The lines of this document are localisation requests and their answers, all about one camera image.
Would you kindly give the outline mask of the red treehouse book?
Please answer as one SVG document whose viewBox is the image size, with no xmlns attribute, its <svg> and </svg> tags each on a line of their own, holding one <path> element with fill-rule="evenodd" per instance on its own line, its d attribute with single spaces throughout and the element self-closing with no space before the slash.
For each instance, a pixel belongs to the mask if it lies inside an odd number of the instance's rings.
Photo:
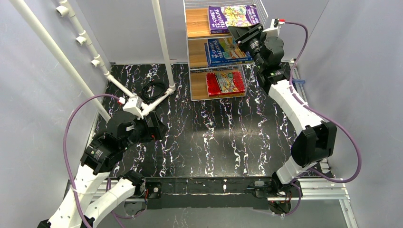
<svg viewBox="0 0 403 228">
<path fill-rule="evenodd" d="M 220 71 L 206 74 L 207 92 L 246 92 L 244 77 L 240 71 Z"/>
</svg>

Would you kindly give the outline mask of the Animal Farm book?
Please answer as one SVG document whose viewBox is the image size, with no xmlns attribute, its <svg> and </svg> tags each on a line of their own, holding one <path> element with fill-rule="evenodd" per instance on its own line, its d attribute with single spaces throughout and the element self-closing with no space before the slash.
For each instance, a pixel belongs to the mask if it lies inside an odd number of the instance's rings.
<svg viewBox="0 0 403 228">
<path fill-rule="evenodd" d="M 222 66 L 233 66 L 233 65 L 237 65 L 237 64 L 250 64 L 253 62 L 253 59 L 251 57 L 248 58 L 241 58 L 238 60 L 220 60 L 218 63 L 212 63 L 211 62 L 211 58 L 209 55 L 209 47 L 207 43 L 204 43 L 204 48 L 205 48 L 205 52 L 206 52 L 206 60 L 207 60 L 207 66 L 208 67 L 222 67 Z"/>
</svg>

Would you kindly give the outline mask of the blue 91-storey treehouse book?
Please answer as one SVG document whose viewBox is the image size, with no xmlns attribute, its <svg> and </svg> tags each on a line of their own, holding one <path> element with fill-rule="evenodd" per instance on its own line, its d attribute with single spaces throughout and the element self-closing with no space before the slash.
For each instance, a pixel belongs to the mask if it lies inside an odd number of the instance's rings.
<svg viewBox="0 0 403 228">
<path fill-rule="evenodd" d="M 218 63 L 220 60 L 234 61 L 251 57 L 248 52 L 242 52 L 232 38 L 210 38 L 207 39 L 206 43 L 209 47 L 212 63 Z"/>
</svg>

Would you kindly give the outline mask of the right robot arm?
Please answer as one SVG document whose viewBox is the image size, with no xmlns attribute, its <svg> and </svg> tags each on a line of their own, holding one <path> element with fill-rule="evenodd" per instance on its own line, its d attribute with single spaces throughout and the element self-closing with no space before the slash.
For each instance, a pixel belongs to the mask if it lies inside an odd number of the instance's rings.
<svg viewBox="0 0 403 228">
<path fill-rule="evenodd" d="M 297 133 L 291 156 L 272 175 L 280 188 L 331 156 L 336 138 L 336 126 L 308 110 L 292 85 L 293 70 L 287 70 L 282 63 L 284 42 L 279 38 L 279 31 L 285 23 L 284 19 L 273 19 L 267 29 L 260 23 L 248 27 L 228 26 L 236 45 L 252 57 L 259 86 L 281 107 Z"/>
</svg>

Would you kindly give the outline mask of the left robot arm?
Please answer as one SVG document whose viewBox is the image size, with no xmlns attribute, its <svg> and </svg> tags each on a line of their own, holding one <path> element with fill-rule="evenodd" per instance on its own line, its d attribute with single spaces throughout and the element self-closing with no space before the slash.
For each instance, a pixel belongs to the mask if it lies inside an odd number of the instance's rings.
<svg viewBox="0 0 403 228">
<path fill-rule="evenodd" d="M 131 170 L 121 175 L 114 187 L 93 200 L 127 149 L 138 143 L 160 141 L 167 131 L 168 127 L 155 111 L 143 119 L 129 112 L 116 112 L 106 129 L 85 149 L 77 174 L 57 211 L 38 227 L 96 228 L 125 199 L 136 191 L 145 192 L 145 177 Z"/>
</svg>

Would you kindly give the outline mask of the purple 52-storey treehouse book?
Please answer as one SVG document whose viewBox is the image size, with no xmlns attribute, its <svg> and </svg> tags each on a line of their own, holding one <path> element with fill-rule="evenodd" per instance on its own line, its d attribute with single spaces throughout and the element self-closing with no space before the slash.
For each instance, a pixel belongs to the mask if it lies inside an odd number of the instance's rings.
<svg viewBox="0 0 403 228">
<path fill-rule="evenodd" d="M 256 5 L 208 6 L 210 34 L 228 34 L 229 26 L 248 27 L 260 23 Z"/>
</svg>

